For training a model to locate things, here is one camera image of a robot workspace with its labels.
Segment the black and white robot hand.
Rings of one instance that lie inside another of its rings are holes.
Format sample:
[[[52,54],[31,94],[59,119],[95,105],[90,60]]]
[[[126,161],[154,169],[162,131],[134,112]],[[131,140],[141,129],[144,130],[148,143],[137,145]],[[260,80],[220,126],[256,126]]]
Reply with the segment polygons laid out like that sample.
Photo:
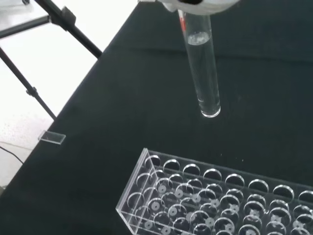
[[[224,12],[239,0],[138,0],[137,2],[159,2],[169,12],[182,11],[204,16]]]

